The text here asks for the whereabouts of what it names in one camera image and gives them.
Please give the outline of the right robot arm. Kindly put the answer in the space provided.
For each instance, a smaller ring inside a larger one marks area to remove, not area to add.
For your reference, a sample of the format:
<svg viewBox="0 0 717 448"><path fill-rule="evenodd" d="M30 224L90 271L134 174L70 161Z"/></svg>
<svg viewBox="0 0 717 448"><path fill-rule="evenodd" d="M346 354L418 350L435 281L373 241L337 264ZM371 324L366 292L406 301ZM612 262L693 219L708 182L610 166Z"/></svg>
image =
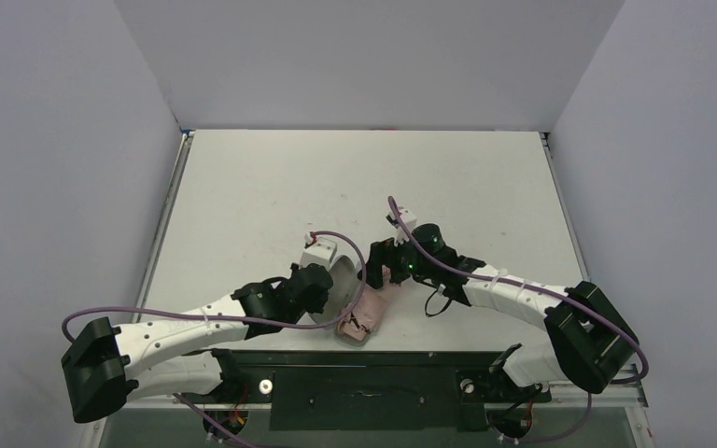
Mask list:
<svg viewBox="0 0 717 448"><path fill-rule="evenodd" d="M371 243L366 273L373 288L412 280L438 290L448 305L486 308L545 332L546 344L515 343L489 367L508 388L569 381L599 394L623 382L617 375L639 343L597 285L536 284L505 273L458 254L433 223L415 228L410 237Z"/></svg>

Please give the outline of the pink folding umbrella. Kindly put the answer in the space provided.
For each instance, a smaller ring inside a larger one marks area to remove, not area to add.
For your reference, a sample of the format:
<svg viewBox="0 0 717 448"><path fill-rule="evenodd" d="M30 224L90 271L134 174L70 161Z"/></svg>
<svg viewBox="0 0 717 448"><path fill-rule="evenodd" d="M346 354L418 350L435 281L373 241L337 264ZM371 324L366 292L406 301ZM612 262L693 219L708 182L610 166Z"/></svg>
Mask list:
<svg viewBox="0 0 717 448"><path fill-rule="evenodd" d="M366 287L351 314L335 328L335 336L343 343L364 345L379 330L384 314L398 296L401 286L391 282L391 271L382 268L383 285L379 289Z"/></svg>

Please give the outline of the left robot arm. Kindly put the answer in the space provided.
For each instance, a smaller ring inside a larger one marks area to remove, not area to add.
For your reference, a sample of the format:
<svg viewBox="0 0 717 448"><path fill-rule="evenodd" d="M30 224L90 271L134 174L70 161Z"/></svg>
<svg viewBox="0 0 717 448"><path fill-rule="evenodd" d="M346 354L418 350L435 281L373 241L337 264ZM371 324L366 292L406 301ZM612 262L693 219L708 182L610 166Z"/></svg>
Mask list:
<svg viewBox="0 0 717 448"><path fill-rule="evenodd" d="M306 313L320 313L333 280L317 264L290 277L249 283L232 294L185 313L155 311L154 321L114 325L112 308L97 309L61 358L73 419L107 417L135 399L175 392L207 395L224 381L206 347L296 328Z"/></svg>

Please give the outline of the grey umbrella sleeve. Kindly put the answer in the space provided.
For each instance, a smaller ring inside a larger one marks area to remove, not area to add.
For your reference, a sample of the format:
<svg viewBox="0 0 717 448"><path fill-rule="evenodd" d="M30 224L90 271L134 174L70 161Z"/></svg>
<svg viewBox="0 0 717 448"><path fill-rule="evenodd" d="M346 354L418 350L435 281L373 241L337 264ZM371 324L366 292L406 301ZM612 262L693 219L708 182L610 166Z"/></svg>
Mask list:
<svg viewBox="0 0 717 448"><path fill-rule="evenodd" d="M337 256L333 264L329 268L329 273L333 279L333 287L329 292L329 299L322 314L309 314L308 316L317 324L330 321L341 315L349 304L357 297L360 287L360 281L357 276L357 266L351 258L346 255ZM335 336L337 323L330 326Z"/></svg>

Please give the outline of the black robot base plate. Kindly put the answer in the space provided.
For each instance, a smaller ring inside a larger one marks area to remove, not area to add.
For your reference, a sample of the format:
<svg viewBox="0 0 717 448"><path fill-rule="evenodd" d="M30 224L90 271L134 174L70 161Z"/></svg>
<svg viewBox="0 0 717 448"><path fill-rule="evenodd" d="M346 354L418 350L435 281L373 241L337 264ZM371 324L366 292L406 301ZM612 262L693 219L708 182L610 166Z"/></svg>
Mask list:
<svg viewBox="0 0 717 448"><path fill-rule="evenodd" d="M234 415L265 406L272 431L485 431L523 424L545 385L503 378L497 352L214 349L220 384L199 401Z"/></svg>

